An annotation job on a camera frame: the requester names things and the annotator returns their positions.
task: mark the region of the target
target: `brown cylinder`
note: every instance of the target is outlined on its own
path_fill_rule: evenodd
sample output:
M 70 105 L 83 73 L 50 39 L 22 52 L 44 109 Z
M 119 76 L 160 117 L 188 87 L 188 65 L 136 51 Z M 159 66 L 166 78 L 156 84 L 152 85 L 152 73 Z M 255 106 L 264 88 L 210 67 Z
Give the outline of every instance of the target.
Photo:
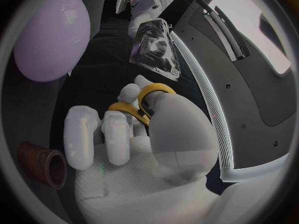
M 67 167 L 60 151 L 22 142 L 17 149 L 17 159 L 21 170 L 31 178 L 56 190 L 65 184 Z

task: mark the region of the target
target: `black fabric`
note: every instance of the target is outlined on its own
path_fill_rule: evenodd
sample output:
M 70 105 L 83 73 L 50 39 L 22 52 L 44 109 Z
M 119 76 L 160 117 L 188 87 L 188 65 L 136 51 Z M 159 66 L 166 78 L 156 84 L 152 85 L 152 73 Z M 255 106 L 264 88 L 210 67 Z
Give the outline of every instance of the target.
M 85 105 L 96 109 L 100 119 L 108 107 L 117 102 L 121 89 L 143 75 L 152 82 L 164 83 L 186 97 L 208 115 L 202 94 L 183 57 L 177 53 L 181 65 L 181 77 L 172 81 L 158 73 L 130 64 L 133 40 L 127 35 L 129 21 L 109 18 L 102 21 L 100 32 L 92 39 L 78 65 L 67 77 L 59 94 L 50 134 L 51 148 L 63 150 L 63 126 L 72 106 Z M 221 194 L 227 185 L 220 179 L 219 162 L 207 175 L 207 188 Z M 85 223 L 78 211 L 74 195 L 75 170 L 68 166 L 67 181 L 58 191 L 61 202 L 74 223 Z

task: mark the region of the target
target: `purple balloon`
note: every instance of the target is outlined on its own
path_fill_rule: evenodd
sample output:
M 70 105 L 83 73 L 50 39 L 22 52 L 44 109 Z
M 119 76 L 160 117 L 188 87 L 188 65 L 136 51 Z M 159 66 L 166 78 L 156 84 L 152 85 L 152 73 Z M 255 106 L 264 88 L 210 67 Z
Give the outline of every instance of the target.
M 58 79 L 76 66 L 89 37 L 89 15 L 81 0 L 45 0 L 14 45 L 15 62 L 31 80 Z

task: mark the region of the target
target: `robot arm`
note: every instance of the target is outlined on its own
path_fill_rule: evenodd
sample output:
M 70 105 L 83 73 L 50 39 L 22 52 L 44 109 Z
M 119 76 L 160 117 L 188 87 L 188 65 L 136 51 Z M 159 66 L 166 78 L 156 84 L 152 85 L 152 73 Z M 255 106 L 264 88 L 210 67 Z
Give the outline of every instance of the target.
M 133 0 L 128 34 L 135 38 L 141 23 L 155 20 L 173 0 Z

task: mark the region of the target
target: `black cable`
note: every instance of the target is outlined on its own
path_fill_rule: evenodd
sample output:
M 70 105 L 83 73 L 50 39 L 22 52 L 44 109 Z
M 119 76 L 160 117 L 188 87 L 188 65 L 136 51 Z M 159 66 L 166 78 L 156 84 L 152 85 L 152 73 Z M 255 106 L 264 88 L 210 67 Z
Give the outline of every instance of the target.
M 192 6 L 191 6 L 191 3 L 189 3 L 187 0 L 184 0 L 186 3 L 189 4 L 189 6 L 197 13 L 199 13 L 200 15 L 206 15 L 206 13 L 200 13 L 199 11 L 195 10 Z

